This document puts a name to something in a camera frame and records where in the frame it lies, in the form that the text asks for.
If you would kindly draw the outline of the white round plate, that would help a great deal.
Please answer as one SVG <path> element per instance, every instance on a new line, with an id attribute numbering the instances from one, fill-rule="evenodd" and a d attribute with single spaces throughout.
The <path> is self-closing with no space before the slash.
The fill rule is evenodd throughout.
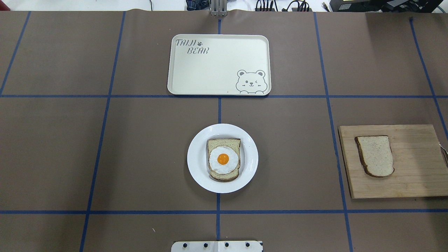
<path id="1" fill-rule="evenodd" d="M 236 138 L 240 144 L 239 176 L 230 182 L 220 182 L 210 175 L 207 161 L 207 141 Z M 213 193 L 233 193 L 245 187 L 256 174 L 259 152 L 253 138 L 242 128 L 231 124 L 215 124 L 202 129 L 191 141 L 187 151 L 189 172 L 204 189 Z"/>

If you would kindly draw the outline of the bread slice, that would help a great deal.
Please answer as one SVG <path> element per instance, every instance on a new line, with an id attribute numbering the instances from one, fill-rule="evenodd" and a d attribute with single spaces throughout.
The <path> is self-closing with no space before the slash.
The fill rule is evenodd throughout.
<path id="1" fill-rule="evenodd" d="M 240 169 L 240 163 L 241 163 L 240 145 L 241 145 L 241 140 L 240 139 L 233 139 L 233 138 L 208 139 L 208 141 L 206 143 L 207 165 L 208 165 L 209 174 L 211 175 L 211 177 L 213 179 L 221 181 L 221 182 L 227 182 L 227 181 L 234 180 L 234 179 L 236 179 L 239 176 L 239 169 Z M 214 148 L 219 147 L 219 146 L 230 147 L 239 156 L 239 165 L 238 165 L 238 167 L 234 171 L 232 171 L 232 172 L 230 172 L 228 174 L 218 174 L 218 173 L 212 171 L 209 168 L 209 155 L 211 153 L 211 150 L 213 150 Z"/>
<path id="2" fill-rule="evenodd" d="M 354 138 L 364 172 L 371 177 L 387 177 L 394 173 L 394 160 L 389 136 L 371 135 Z"/>

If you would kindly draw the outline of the fried egg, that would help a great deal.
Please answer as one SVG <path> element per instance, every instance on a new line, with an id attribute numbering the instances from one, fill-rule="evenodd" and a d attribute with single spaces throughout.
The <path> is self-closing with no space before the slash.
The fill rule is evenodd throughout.
<path id="1" fill-rule="evenodd" d="M 239 165 L 237 153 L 226 146 L 219 146 L 211 150 L 209 155 L 209 168 L 218 174 L 228 174 Z"/>

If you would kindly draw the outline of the cream bear serving tray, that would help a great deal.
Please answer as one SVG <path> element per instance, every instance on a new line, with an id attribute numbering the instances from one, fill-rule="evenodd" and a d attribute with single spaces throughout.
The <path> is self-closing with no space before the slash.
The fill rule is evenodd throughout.
<path id="1" fill-rule="evenodd" d="M 272 89 L 269 41 L 262 35 L 178 34 L 167 89 L 174 95 L 265 96 Z"/>

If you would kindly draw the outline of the wooden cutting board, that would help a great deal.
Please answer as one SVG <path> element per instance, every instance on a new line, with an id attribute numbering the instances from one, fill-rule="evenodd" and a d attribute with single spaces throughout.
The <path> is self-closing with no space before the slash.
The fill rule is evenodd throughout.
<path id="1" fill-rule="evenodd" d="M 447 195 L 447 163 L 432 125 L 339 126 L 349 191 L 353 199 L 433 197 Z M 389 138 L 394 172 L 369 175 L 356 137 Z"/>

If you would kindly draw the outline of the aluminium frame post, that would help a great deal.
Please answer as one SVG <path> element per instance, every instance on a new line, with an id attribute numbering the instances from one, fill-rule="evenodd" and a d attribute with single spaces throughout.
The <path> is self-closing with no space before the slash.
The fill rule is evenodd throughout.
<path id="1" fill-rule="evenodd" d="M 209 0 L 208 2 L 211 16 L 227 16 L 227 0 Z"/>

